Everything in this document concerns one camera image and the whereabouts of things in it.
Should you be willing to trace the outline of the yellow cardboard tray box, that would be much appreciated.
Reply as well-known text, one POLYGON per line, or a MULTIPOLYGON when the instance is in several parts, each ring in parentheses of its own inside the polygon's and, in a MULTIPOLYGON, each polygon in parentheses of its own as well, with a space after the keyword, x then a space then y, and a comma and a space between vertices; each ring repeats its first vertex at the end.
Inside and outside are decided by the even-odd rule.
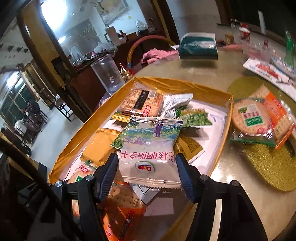
MULTIPOLYGON (((217 90, 208 86, 199 85, 194 82, 178 80, 178 79, 167 79, 167 78, 156 78, 156 77, 133 77, 123 87, 121 87, 105 104, 103 104, 93 115, 84 123, 84 125, 78 130, 78 132, 72 137, 66 147, 63 149, 59 157, 57 158, 51 172, 49 173, 49 182, 54 183, 66 177, 67 168, 70 168, 70 164, 78 158, 78 155, 89 143, 91 137, 95 132, 102 128, 105 123, 111 117, 111 114, 115 112, 115 108, 119 107, 124 99, 129 94, 130 90, 134 86, 147 87, 148 89, 158 90, 161 93, 169 94, 181 94, 191 92, 193 93, 193 99, 201 102, 205 102, 211 105, 215 105, 221 108, 226 108, 226 121, 222 125, 223 130, 220 131, 221 137, 217 144, 217 150, 214 151, 214 157, 210 163, 209 168, 205 171, 205 174, 211 175, 217 162, 221 156, 224 148, 227 133, 231 123, 231 111, 233 109, 233 95, 229 92, 217 90)), ((107 236, 102 233, 103 226, 101 220, 99 220, 98 214, 95 212, 95 206, 90 203, 90 218, 92 221, 82 219, 86 224, 81 224, 80 231, 77 235, 79 240, 108 240, 107 236)), ((164 228, 164 234, 160 237, 154 238, 155 240, 163 240, 168 237, 171 232, 179 225, 179 223, 185 218, 188 212, 193 208, 191 201, 187 201, 183 205, 179 213, 177 212, 174 221, 168 228, 164 228)))

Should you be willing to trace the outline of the green plastic bottle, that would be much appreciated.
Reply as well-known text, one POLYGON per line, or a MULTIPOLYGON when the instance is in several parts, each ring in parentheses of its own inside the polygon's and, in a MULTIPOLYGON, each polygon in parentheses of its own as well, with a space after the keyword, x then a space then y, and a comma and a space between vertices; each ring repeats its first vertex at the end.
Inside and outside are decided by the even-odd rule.
POLYGON ((291 66, 291 68, 294 68, 294 58, 293 58, 293 52, 294 52, 294 43, 292 40, 292 36, 288 30, 285 30, 285 38, 286 38, 286 52, 285 52, 285 58, 284 61, 287 63, 287 65, 291 66))

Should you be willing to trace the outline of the green peas snack packet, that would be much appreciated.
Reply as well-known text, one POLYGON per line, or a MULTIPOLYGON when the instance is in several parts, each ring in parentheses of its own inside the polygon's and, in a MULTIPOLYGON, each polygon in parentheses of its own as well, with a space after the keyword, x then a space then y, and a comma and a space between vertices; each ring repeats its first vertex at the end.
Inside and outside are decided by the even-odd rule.
POLYGON ((128 126, 124 127, 122 132, 115 138, 115 140, 110 144, 113 148, 117 150, 122 150, 123 144, 125 142, 125 136, 128 126))

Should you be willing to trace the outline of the white Dole snack packet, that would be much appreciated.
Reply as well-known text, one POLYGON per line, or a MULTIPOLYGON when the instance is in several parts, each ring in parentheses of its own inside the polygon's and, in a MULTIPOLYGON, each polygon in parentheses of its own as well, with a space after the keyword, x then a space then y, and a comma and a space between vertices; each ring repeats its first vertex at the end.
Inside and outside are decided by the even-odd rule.
POLYGON ((182 125, 180 119, 132 115, 119 158, 123 180, 150 188, 180 188, 174 145, 182 125))

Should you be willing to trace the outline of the clear plastic container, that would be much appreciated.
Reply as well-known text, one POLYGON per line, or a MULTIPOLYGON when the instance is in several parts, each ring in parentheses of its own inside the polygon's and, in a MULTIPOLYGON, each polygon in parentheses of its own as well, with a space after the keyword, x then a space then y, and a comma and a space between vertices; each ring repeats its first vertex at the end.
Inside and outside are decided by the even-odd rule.
POLYGON ((241 44, 243 53, 249 58, 270 62, 272 56, 276 56, 275 52, 269 48, 267 40, 263 43, 241 40, 241 44))

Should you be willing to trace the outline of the yellow snack packet in box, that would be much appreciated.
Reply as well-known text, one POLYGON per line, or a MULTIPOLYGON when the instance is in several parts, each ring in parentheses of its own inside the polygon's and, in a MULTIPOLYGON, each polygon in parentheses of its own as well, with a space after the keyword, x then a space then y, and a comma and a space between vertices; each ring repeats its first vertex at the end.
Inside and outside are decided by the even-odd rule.
POLYGON ((111 143, 118 137, 120 131, 99 128, 92 136, 80 159, 81 161, 91 161, 95 166, 102 166, 106 163, 111 153, 116 151, 111 143))

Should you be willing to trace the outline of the small olive snack packet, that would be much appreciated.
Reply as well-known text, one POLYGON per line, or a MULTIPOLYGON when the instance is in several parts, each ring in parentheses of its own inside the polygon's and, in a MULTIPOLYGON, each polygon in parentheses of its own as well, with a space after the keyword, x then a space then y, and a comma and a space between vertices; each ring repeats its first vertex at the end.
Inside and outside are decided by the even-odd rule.
POLYGON ((204 149, 193 138, 179 134, 179 137, 174 144, 174 153, 175 155, 183 154, 186 160, 191 163, 204 153, 204 149))

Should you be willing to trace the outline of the pink cloth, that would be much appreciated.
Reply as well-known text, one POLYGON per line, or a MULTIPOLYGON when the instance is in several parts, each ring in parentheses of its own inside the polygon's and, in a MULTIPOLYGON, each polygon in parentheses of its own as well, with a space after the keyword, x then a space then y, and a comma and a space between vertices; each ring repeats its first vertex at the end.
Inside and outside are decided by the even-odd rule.
POLYGON ((165 50, 158 50, 156 48, 150 49, 148 52, 143 54, 143 57, 140 61, 141 64, 147 63, 148 65, 161 60, 165 57, 177 54, 178 51, 176 50, 170 50, 170 51, 165 51, 165 50))

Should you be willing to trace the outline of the gold woven placemat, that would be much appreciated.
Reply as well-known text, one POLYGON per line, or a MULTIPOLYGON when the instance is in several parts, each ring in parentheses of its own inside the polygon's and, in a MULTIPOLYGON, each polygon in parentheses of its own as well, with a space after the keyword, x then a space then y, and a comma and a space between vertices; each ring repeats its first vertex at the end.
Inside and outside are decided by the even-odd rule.
MULTIPOLYGON (((265 85, 295 113, 294 100, 261 77, 240 77, 230 84, 228 91, 233 93, 235 99, 239 99, 248 97, 261 85, 265 85)), ((281 191, 295 190, 295 150, 289 140, 279 150, 264 144, 243 144, 235 141, 233 144, 268 184, 281 191)))

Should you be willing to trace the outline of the orange hoop chair back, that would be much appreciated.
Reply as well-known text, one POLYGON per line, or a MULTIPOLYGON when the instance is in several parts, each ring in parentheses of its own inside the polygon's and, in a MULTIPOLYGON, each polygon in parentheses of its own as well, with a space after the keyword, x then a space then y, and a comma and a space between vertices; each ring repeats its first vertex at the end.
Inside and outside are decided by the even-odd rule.
POLYGON ((142 52, 145 50, 148 50, 148 48, 154 48, 154 47, 168 47, 176 45, 172 40, 170 40, 167 37, 160 36, 160 35, 148 35, 139 38, 130 48, 127 54, 126 58, 126 66, 128 68, 132 68, 132 56, 134 51, 139 47, 142 52))

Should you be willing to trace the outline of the white electric kettle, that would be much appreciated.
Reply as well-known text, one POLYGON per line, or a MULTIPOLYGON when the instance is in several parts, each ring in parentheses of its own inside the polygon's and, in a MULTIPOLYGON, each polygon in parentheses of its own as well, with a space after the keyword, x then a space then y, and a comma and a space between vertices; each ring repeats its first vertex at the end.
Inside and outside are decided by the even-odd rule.
POLYGON ((104 36, 107 42, 112 42, 112 44, 115 45, 116 47, 121 45, 121 41, 118 37, 116 29, 113 26, 105 29, 104 36))

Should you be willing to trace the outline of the orange cracker pack in box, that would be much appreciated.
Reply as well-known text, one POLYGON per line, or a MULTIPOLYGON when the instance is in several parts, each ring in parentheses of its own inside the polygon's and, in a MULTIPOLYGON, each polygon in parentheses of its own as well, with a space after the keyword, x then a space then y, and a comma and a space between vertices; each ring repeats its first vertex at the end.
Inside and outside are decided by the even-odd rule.
POLYGON ((133 240, 146 208, 129 184, 113 182, 108 197, 98 205, 108 240, 133 240))

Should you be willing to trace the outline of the white paper roll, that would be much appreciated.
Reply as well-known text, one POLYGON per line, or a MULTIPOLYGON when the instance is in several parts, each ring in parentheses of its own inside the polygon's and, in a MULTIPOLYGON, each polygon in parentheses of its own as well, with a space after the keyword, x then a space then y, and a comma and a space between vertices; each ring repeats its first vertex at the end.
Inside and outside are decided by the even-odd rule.
POLYGON ((259 22, 260 22, 260 31, 263 35, 266 35, 266 26, 264 21, 264 16, 261 11, 258 11, 259 22))

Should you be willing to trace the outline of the yellow snack bar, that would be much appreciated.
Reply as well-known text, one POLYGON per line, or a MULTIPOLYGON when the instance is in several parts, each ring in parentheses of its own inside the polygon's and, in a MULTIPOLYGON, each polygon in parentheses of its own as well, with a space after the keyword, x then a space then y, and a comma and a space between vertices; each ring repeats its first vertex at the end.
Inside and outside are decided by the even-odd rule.
POLYGON ((123 123, 129 123, 130 117, 121 113, 114 113, 112 119, 115 121, 121 121, 123 123))

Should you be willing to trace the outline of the printed paper flyer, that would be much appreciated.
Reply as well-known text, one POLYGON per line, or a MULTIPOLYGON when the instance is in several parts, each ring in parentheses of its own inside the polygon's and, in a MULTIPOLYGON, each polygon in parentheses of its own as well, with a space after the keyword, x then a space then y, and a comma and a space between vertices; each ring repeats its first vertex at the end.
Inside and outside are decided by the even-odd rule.
POLYGON ((295 85, 293 81, 272 64, 266 61, 248 58, 243 67, 250 70, 262 78, 266 79, 273 85, 277 86, 281 91, 287 94, 293 101, 295 98, 295 85))

